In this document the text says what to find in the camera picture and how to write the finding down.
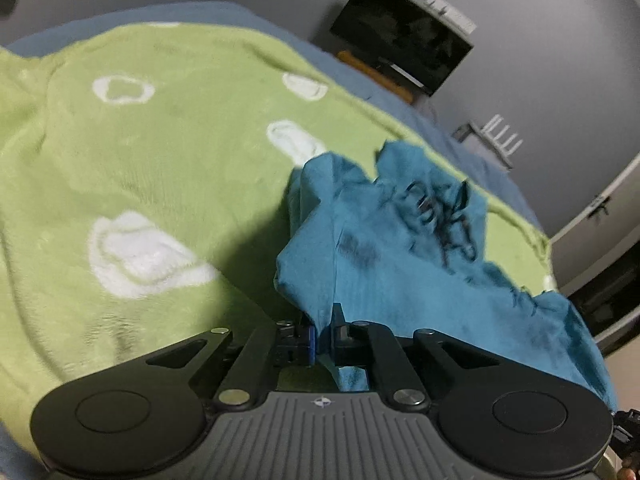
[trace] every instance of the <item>white spot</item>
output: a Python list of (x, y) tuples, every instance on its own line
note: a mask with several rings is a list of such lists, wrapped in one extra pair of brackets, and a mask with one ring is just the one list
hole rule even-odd
[(548, 274), (542, 280), (542, 289), (543, 290), (557, 290), (558, 286), (556, 285), (556, 280), (551, 274)]
[[(115, 98), (109, 98), (107, 97), (107, 94), (109, 92), (109, 86), (111, 85), (112, 81), (124, 81), (127, 83), (140, 85), (140, 95), (138, 97), (122, 95)], [(96, 94), (100, 101), (110, 105), (146, 103), (156, 93), (156, 88), (150, 83), (146, 83), (144, 81), (140, 81), (139, 79), (135, 79), (126, 75), (108, 75), (105, 77), (99, 77), (94, 81), (92, 88), (94, 90), (94, 94)]]
[(307, 133), (293, 121), (276, 121), (267, 127), (267, 138), (296, 166), (304, 166), (308, 160), (326, 152), (324, 144)]
[(284, 86), (305, 101), (319, 101), (329, 89), (327, 85), (318, 81), (288, 72), (282, 74), (282, 82)]
[(331, 403), (332, 403), (332, 400), (327, 399), (326, 397), (318, 397), (316, 400), (314, 400), (314, 404), (318, 408), (326, 408), (327, 406), (330, 406)]
[(115, 220), (98, 218), (89, 234), (88, 252), (95, 277), (118, 298), (136, 300), (172, 288), (203, 285), (219, 274), (135, 211)]
[(180, 25), (180, 22), (148, 22), (152, 27), (171, 28)]

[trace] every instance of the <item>wall-mounted television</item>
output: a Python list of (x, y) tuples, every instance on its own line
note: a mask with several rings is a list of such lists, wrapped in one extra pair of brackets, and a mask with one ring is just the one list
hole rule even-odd
[(411, 0), (349, 0), (331, 32), (396, 65), (430, 96), (473, 48), (437, 14)]

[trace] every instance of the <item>green blanket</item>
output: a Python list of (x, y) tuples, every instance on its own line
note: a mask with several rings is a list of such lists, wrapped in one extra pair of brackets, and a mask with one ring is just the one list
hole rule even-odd
[[(0, 117), (0, 419), (32, 451), (64, 381), (294, 315), (272, 285), (293, 167), (334, 150), (373, 176), (385, 140), (423, 144), (278, 40), (210, 25), (0, 50)], [(546, 238), (489, 202), (487, 258), (540, 292)]]

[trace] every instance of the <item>gray wall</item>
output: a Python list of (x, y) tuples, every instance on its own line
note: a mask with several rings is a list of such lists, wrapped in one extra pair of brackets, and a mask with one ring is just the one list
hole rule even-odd
[[(20, 0), (0, 43), (74, 18), (177, 0)], [(321, 46), (346, 0), (234, 0)], [(453, 130), (495, 113), (525, 139), (512, 175), (548, 234), (640, 151), (640, 8), (633, 0), (449, 0), (475, 49), (433, 98)]]

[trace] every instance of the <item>orange object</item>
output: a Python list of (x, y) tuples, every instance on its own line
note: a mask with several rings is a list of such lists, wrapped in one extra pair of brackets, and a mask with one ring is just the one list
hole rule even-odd
[(359, 60), (348, 50), (341, 50), (340, 52), (338, 52), (336, 57), (344, 64), (352, 66), (357, 71), (369, 76), (371, 79), (373, 79), (373, 81), (386, 88), (390, 92), (396, 94), (403, 101), (407, 102), (407, 104), (411, 104), (414, 102), (414, 95), (409, 90), (391, 81), (391, 79), (389, 79), (387, 76), (381, 74), (375, 68), (370, 67), (364, 61)]

